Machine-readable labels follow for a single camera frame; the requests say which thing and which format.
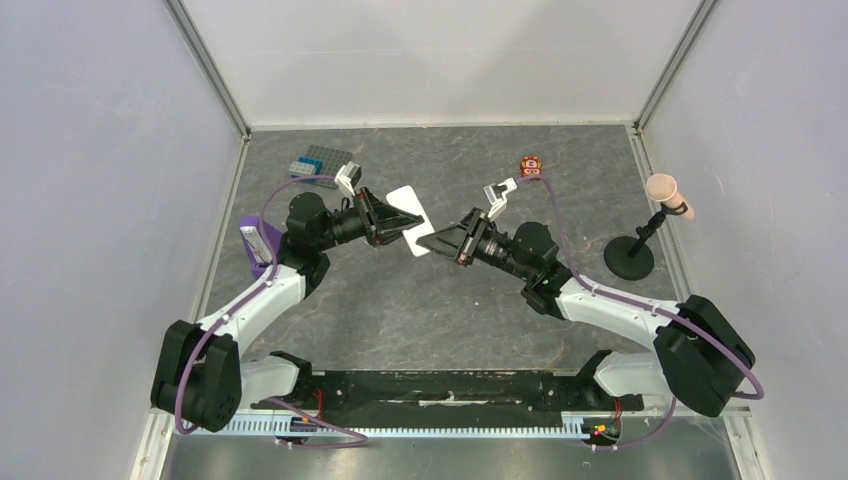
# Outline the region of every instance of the microphone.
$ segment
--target microphone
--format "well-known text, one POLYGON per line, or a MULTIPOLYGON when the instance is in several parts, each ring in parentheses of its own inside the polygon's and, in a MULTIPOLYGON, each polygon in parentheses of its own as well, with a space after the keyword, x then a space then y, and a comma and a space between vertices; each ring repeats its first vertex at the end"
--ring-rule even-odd
POLYGON ((651 200, 660 202, 672 210, 676 210, 685 203, 687 210, 686 213, 680 215, 680 218, 686 220, 695 218, 695 209, 692 208, 692 205, 677 190, 677 180, 671 175, 662 173, 651 175, 648 181, 645 182, 645 191, 648 192, 651 200))

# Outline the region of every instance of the purple bracket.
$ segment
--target purple bracket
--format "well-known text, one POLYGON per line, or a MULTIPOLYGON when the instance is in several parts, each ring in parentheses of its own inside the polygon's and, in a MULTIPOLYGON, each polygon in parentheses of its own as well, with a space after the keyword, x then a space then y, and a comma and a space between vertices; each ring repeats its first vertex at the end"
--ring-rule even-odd
MULTIPOLYGON (((239 228, 241 227, 254 227, 256 230, 259 230, 259 217, 256 215, 241 217, 241 221, 239 221, 239 228)), ((268 222, 265 222, 265 233, 268 234, 268 241, 271 242, 271 245, 268 245, 268 248, 271 250, 272 255, 276 255, 280 250, 280 240, 283 238, 283 232, 272 227, 268 222)), ((241 230, 239 230, 239 235, 241 235, 241 241, 244 244, 244 249, 247 251, 247 260, 250 262, 250 273, 253 274, 253 278, 258 280, 259 277, 265 273, 265 269, 268 268, 268 264, 257 262, 256 257, 253 256, 253 251, 251 251, 250 245, 247 243, 247 240, 244 238, 244 234, 241 233, 241 230)))

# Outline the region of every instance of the microphone stand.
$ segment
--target microphone stand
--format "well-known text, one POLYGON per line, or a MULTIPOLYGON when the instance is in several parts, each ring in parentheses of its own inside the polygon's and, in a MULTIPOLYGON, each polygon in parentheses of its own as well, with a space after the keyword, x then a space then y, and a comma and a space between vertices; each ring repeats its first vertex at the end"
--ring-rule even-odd
POLYGON ((621 236, 612 239, 604 248, 604 263, 616 276, 625 280, 642 280, 654 269, 654 253, 646 242, 662 226, 667 216, 683 215, 689 211, 686 203, 677 208, 662 205, 644 227, 636 227, 638 238, 621 236))

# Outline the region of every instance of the cable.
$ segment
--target cable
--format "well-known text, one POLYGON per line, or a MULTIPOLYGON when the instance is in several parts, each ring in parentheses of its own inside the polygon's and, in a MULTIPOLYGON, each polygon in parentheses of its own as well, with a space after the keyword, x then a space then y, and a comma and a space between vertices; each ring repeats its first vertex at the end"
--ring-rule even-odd
POLYGON ((665 418, 663 418, 662 423, 660 423, 660 426, 657 427, 656 430, 645 435, 642 438, 639 438, 637 440, 633 440, 633 441, 630 441, 630 442, 619 443, 617 445, 612 445, 612 446, 592 445, 592 451, 601 450, 601 451, 604 451, 604 452, 612 452, 612 451, 615 451, 615 450, 621 450, 623 448, 638 447, 639 445, 642 445, 643 443, 648 442, 649 440, 655 438, 657 435, 661 434, 666 428, 668 428, 668 426, 671 424, 672 417, 674 417, 674 409, 675 408, 677 408, 677 399, 674 398, 674 397, 671 397, 671 405, 669 405, 669 407, 668 407, 668 413, 666 413, 665 418))
MULTIPOLYGON (((550 182, 548 182, 548 179, 542 175, 533 175, 529 177, 519 177, 515 181, 516 183, 520 184, 529 182, 533 179, 541 180, 545 184, 545 187, 547 187, 548 189, 548 195, 551 197, 551 203, 553 204, 554 208, 554 215, 556 216, 557 225, 559 227, 559 234, 560 237, 562 237, 562 248, 563 254, 565 256, 565 262, 568 265, 568 269, 571 270, 571 274, 574 276, 574 279, 577 280, 577 282, 583 288, 589 290, 595 295, 607 297, 612 300, 616 300, 618 302, 630 305, 632 307, 641 308, 642 310, 645 310, 647 312, 652 312, 654 308, 653 305, 650 305, 645 302, 640 302, 639 300, 634 300, 632 298, 624 297, 622 295, 618 295, 617 293, 609 292, 607 290, 604 290, 603 288, 600 288, 600 286, 597 285, 593 286, 589 282, 587 282, 582 275, 580 275, 580 273, 577 271, 574 259, 571 256, 571 251, 569 250, 568 236, 565 233, 565 221, 563 220, 562 212, 559 208, 559 202, 557 201, 556 194, 554 193, 553 187, 551 187, 550 182)), ((757 377, 754 376, 754 374, 751 372, 751 369, 749 369, 744 363, 742 363, 742 360, 740 360, 739 357, 734 355, 733 352, 731 352, 721 342, 716 340, 715 337, 704 331, 704 329, 692 323, 689 319, 683 318, 680 315, 677 315, 676 313, 669 312, 668 310, 665 310, 663 308, 657 308, 656 313, 683 325, 684 327, 688 328, 693 333, 698 335, 700 338, 706 340, 707 343, 709 343, 711 346, 713 346, 713 348, 721 352, 725 357, 727 357, 728 360, 730 360, 731 363, 733 363, 736 368, 739 369, 740 372, 742 372, 742 375, 744 375, 745 378, 747 378, 748 381, 751 382, 751 385, 753 385, 755 393, 736 392, 733 394, 734 397, 744 398, 748 400, 760 400, 765 396, 765 391, 763 390, 762 384, 757 379, 757 377)))
MULTIPOLYGON (((297 182, 305 182, 307 180, 334 180, 335 177, 329 175, 310 175, 304 177, 296 177, 288 182, 282 184, 273 193, 268 197, 268 200, 265 201, 265 204, 262 205, 262 210, 259 211, 259 235, 262 237, 262 241, 265 242, 265 245, 273 252, 273 246, 271 245, 271 241, 268 240, 268 233, 265 231, 265 210, 267 210, 268 205, 271 204, 271 201, 274 197, 277 196, 278 193, 283 191, 285 188, 289 187, 292 184, 297 182)), ((273 285, 273 281, 275 276, 277 275, 277 266, 279 265, 279 260, 276 255, 271 255, 271 274, 268 275, 268 280, 262 282, 257 286, 253 291, 244 296, 241 300, 236 302, 232 307, 230 307, 227 311, 221 315, 221 318, 215 321, 209 330, 200 337, 200 341, 197 342, 197 345, 194 346, 194 350, 191 351, 191 355, 188 357, 188 361, 186 362, 186 366, 183 369, 183 375, 180 377, 180 384, 177 387, 177 398, 174 403, 174 423, 177 428, 177 431, 183 435, 188 435, 191 432, 197 430, 197 425, 192 425, 186 428, 183 425, 183 400, 185 399, 185 389, 186 385, 188 385, 188 378, 191 375, 191 369, 194 368, 194 362, 200 357, 200 352, 203 350, 203 347, 206 345, 206 342, 212 337, 216 330, 221 328, 225 322, 227 322, 230 317, 235 315, 237 311, 241 309, 241 307, 247 305, 248 302, 253 300, 257 295, 259 295, 263 290, 268 288, 269 285, 273 285)))
POLYGON ((362 445, 365 445, 366 443, 368 443, 368 437, 366 437, 365 435, 363 435, 361 433, 354 432, 352 430, 348 430, 348 429, 343 428, 343 427, 339 427, 337 425, 333 425, 331 423, 327 423, 324 420, 321 420, 319 418, 315 418, 312 415, 304 412, 303 410, 300 410, 299 408, 295 407, 294 405, 291 405, 289 403, 284 402, 283 400, 280 400, 279 398, 270 397, 270 398, 266 398, 265 400, 268 401, 268 402, 277 404, 277 405, 285 408, 286 410, 291 410, 292 412, 300 415, 301 417, 308 419, 310 422, 313 422, 316 425, 320 425, 324 428, 328 428, 330 430, 333 430, 333 431, 336 431, 336 432, 339 432, 339 433, 343 433, 345 435, 350 435, 351 437, 356 437, 356 438, 359 439, 355 442, 323 443, 321 445, 311 445, 311 444, 300 445, 300 444, 297 444, 297 443, 289 443, 289 446, 291 446, 291 448, 297 448, 297 449, 301 449, 301 450, 330 450, 330 449, 335 449, 335 448, 361 447, 362 445))

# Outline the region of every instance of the white wall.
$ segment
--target white wall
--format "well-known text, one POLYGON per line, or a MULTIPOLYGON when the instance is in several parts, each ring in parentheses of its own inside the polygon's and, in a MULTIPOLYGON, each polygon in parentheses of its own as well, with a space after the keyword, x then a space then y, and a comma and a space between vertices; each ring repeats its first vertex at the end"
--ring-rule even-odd
POLYGON ((0 10, 0 478, 126 478, 238 136, 161 2, 0 10))
POLYGON ((697 291, 757 354, 774 478, 845 478, 848 4, 721 2, 649 124, 697 291))
POLYGON ((698 0, 185 0, 254 126, 632 120, 698 0))

